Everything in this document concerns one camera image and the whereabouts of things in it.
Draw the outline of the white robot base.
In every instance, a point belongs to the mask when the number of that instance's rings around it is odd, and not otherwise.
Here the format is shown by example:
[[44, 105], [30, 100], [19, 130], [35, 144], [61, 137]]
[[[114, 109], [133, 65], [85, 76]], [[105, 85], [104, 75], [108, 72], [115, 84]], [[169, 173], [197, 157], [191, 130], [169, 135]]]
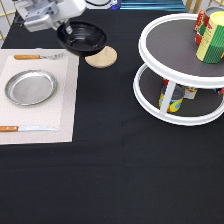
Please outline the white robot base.
[[85, 0], [88, 9], [119, 9], [121, 0]]

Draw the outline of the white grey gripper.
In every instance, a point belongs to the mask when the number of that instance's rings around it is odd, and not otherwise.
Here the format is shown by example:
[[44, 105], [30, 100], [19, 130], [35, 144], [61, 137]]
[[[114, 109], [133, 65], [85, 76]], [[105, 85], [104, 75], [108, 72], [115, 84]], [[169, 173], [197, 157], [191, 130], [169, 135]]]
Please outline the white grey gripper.
[[65, 21], [66, 33], [72, 34], [68, 19], [80, 16], [86, 9], [85, 0], [14, 0], [14, 4], [30, 32], [57, 29]]

